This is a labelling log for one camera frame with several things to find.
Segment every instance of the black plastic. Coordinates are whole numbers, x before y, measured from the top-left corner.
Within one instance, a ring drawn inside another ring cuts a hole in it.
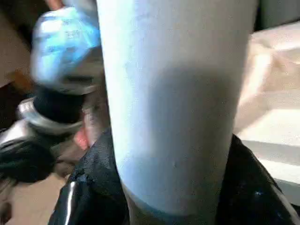
[[[84,95],[69,95],[37,87],[33,100],[35,109],[44,117],[58,123],[76,123],[80,120]]]
[[[72,198],[71,207],[67,207],[67,196],[74,195],[68,191],[71,183],[86,185],[86,187],[76,193],[77,196]],[[100,198],[98,201],[93,201],[96,195]],[[110,201],[103,201],[101,196],[107,197]],[[94,217],[87,209],[95,212]],[[76,220],[65,223],[67,212],[72,212],[71,215],[76,218],[80,215],[81,223]],[[113,222],[105,217],[106,214],[112,213],[117,218]],[[300,224],[296,211],[283,196],[272,177],[251,150],[236,136],[232,138],[216,222],[218,225]],[[81,224],[129,224],[124,193],[115,166],[110,130],[98,139],[71,174],[68,184],[61,191],[49,223],[49,225]]]

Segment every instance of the hand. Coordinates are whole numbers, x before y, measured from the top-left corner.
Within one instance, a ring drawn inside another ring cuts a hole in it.
[[[64,5],[61,0],[45,0],[52,11],[62,8]]]

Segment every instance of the white tube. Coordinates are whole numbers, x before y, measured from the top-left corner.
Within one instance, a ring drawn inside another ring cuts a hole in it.
[[[97,2],[131,224],[213,224],[255,0]]]

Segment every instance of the beige surface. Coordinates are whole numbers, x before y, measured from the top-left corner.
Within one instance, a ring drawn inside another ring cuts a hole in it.
[[[54,209],[62,179],[51,175],[33,185],[17,186],[13,194],[13,218],[7,225],[46,225]]]

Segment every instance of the silver metal part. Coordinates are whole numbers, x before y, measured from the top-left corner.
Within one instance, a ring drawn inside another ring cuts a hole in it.
[[[34,133],[28,127],[26,120],[18,120],[0,136],[0,146],[14,140],[28,140],[34,138]]]
[[[74,134],[82,125],[82,121],[73,124],[64,124],[47,119],[36,111],[33,105],[33,98],[22,101],[18,106],[18,111],[25,121],[44,134]]]

